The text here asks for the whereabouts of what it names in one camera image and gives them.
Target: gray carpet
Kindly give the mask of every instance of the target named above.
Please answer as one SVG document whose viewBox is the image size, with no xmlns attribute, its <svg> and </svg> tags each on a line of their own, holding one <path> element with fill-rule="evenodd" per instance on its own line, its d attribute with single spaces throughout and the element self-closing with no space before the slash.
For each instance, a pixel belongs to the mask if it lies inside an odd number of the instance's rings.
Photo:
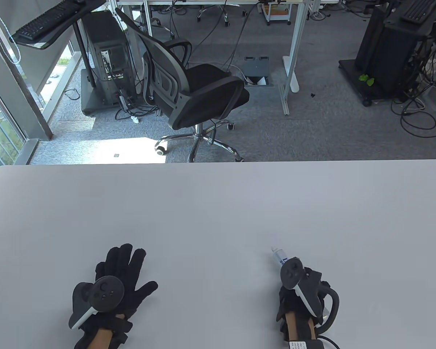
<svg viewBox="0 0 436 349">
<path fill-rule="evenodd" d="M 186 15 L 173 17 L 180 36 L 190 40 L 193 47 L 210 32 L 220 13 L 218 8 L 209 10 L 196 23 L 196 11 L 189 8 Z M 231 25 L 225 28 L 220 22 L 190 61 L 223 62 L 228 58 L 243 23 L 240 9 L 231 7 L 229 13 Z M 168 15 L 154 16 L 168 26 Z M 263 16 L 254 10 L 233 64 L 241 65 L 245 56 L 269 56 L 271 83 L 280 83 L 285 76 L 281 56 L 288 54 L 293 23 L 290 27 L 284 22 L 266 26 Z M 290 93 L 288 101 L 291 115 L 283 115 L 275 86 L 249 87 L 250 101 L 229 116 L 236 129 L 220 128 L 217 138 L 234 146 L 246 161 L 436 158 L 436 138 L 419 139 L 405 133 L 389 103 L 363 107 L 339 71 L 339 59 L 355 57 L 366 26 L 366 21 L 344 12 L 331 12 L 331 17 L 319 22 L 309 20 L 296 66 L 300 92 Z M 76 71 L 69 87 L 79 85 L 80 71 Z M 436 103 L 436 91 L 431 98 Z M 157 156 L 153 144 L 163 135 L 188 133 L 189 129 L 174 132 L 165 117 L 154 115 L 139 124 L 130 119 L 115 121 L 115 111 L 87 117 L 80 111 L 80 101 L 63 97 L 50 121 L 54 138 L 40 143 L 31 163 L 186 161 L 192 141 L 168 144 L 166 156 Z M 233 161 L 233 156 L 202 143 L 196 161 Z"/>
</svg>

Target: cart wheel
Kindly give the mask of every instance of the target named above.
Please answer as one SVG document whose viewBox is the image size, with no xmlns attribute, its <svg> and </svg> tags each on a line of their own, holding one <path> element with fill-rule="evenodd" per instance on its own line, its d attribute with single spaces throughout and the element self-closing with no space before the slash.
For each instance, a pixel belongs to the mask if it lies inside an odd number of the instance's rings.
<svg viewBox="0 0 436 349">
<path fill-rule="evenodd" d="M 371 106 L 371 100 L 369 100 L 368 98 L 365 98 L 364 100 L 362 100 L 362 104 L 364 107 L 370 107 Z"/>
</svg>

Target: green plant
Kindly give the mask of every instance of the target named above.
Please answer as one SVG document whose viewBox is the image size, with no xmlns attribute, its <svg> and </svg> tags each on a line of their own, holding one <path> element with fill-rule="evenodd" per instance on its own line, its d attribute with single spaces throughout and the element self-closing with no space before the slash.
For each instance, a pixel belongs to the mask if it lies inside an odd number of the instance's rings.
<svg viewBox="0 0 436 349">
<path fill-rule="evenodd" d="M 70 58 L 60 58 L 57 62 L 57 65 L 68 65 L 70 62 Z"/>
</svg>

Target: sticker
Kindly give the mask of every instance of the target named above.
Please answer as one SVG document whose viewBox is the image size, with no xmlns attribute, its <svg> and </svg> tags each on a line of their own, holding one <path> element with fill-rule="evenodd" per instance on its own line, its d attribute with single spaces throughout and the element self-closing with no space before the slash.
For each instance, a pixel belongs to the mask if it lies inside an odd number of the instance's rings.
<svg viewBox="0 0 436 349">
<path fill-rule="evenodd" d="M 307 349 L 305 342 L 289 342 L 289 349 Z"/>
</svg>

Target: gloved hand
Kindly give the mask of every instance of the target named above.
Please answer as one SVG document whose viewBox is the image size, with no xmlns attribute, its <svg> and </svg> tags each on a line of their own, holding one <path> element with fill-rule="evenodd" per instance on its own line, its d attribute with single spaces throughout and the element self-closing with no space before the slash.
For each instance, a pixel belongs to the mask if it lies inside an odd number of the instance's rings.
<svg viewBox="0 0 436 349">
<path fill-rule="evenodd" d="M 86 349 L 99 329 L 109 329 L 113 332 L 110 349 L 116 349 L 120 344 L 124 344 L 127 339 L 125 333 L 132 328 L 132 323 L 127 320 L 136 312 L 142 301 L 158 288 L 155 281 L 150 281 L 135 290 L 144 262 L 145 250 L 136 249 L 132 258 L 131 252 L 131 244 L 124 244 L 119 248 L 113 247 L 108 251 L 106 261 L 97 264 L 95 280 L 102 276 L 115 276 L 122 281 L 125 295 L 114 310 L 92 315 L 81 325 L 84 336 L 77 342 L 75 349 Z"/>
<path fill-rule="evenodd" d="M 305 270 L 307 273 L 311 272 L 310 268 L 305 267 Z M 326 281 L 321 281 L 321 284 L 330 287 Z M 318 292 L 318 298 L 320 299 L 322 308 L 324 308 L 325 297 L 326 293 Z M 296 295 L 296 291 L 294 289 L 287 289 L 284 286 L 281 286 L 281 289 L 279 290 L 279 309 L 278 314 L 276 315 L 276 321 L 283 319 L 280 331 L 283 333 L 284 340 L 286 342 L 289 341 L 286 314 L 291 311 L 293 311 L 296 315 L 296 326 L 299 339 L 301 341 L 311 339 L 311 331 L 308 326 L 308 321 L 310 318 L 312 318 L 313 324 L 316 325 L 318 324 L 318 320 L 310 314 L 302 299 Z"/>
</svg>

